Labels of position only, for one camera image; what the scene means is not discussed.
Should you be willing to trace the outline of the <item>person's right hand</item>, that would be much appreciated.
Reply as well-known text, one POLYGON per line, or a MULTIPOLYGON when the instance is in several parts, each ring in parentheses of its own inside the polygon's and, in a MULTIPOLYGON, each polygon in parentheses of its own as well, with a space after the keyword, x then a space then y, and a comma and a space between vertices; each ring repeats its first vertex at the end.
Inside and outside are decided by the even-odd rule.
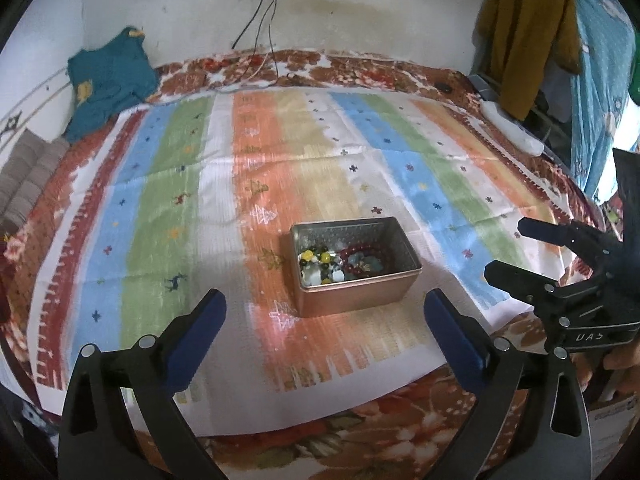
MULTIPOLYGON (((582 353, 572 357, 580 390, 585 391, 594 372, 594 367, 582 353)), ((638 393, 640 385, 640 344, 639 339, 613 349, 604 357, 603 367, 606 370, 622 370, 623 376, 617 383, 619 393, 638 393)))

